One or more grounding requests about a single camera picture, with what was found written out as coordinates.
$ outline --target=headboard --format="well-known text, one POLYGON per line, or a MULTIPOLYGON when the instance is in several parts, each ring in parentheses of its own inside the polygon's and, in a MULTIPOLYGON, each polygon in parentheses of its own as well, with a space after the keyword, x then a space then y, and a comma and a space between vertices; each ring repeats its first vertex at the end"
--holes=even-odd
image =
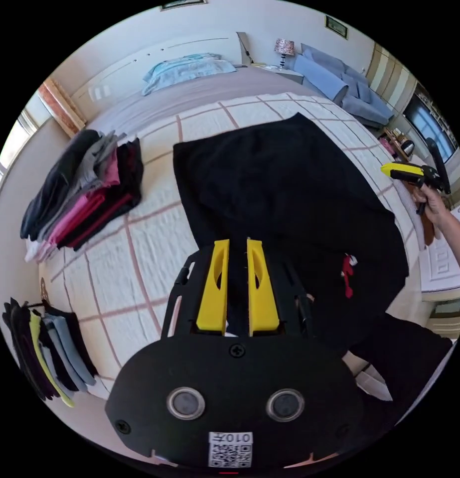
POLYGON ((236 32, 213 31, 174 38, 151 45, 113 65, 80 87, 72 100, 87 120, 140 91, 145 73, 156 64, 193 53, 216 53, 233 64, 244 63, 244 50, 236 32))

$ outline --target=white cabinet door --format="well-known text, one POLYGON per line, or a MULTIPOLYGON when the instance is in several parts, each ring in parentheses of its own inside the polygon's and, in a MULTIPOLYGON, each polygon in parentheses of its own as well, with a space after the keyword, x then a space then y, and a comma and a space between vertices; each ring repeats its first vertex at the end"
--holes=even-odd
MULTIPOLYGON (((460 220, 460 206, 451 213, 460 220)), ((444 236, 421 252, 419 267, 423 293, 460 288, 460 268, 444 236)))

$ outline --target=qr code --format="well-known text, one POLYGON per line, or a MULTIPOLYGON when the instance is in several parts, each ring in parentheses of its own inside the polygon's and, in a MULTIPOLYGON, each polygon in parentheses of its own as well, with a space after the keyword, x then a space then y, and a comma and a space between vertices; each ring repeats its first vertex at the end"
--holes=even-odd
POLYGON ((214 468, 249 468, 252 445, 210 444, 209 466, 214 468))

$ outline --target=grid pattern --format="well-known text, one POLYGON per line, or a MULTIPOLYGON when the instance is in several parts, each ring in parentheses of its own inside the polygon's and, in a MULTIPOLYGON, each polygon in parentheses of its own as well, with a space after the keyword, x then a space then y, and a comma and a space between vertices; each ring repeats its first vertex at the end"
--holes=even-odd
POLYGON ((344 151, 395 214, 409 267, 414 265, 419 255, 414 226, 392 181, 380 169, 392 158, 366 128, 330 100, 292 93, 260 95, 157 121, 137 134, 145 165, 142 202, 80 251, 62 249, 39 266, 52 304, 79 317, 104 395, 125 362, 160 338, 175 277, 197 250, 173 174, 173 145, 296 113, 311 119, 344 151))

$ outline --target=gray sofa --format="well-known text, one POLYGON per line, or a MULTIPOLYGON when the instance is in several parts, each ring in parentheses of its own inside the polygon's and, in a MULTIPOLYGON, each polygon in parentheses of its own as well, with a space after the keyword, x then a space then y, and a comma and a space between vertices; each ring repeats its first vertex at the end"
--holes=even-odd
POLYGON ((301 45, 287 67, 304 76, 303 85, 323 94, 366 126, 381 128, 393 116, 384 101, 369 88, 364 75, 327 53, 301 45))

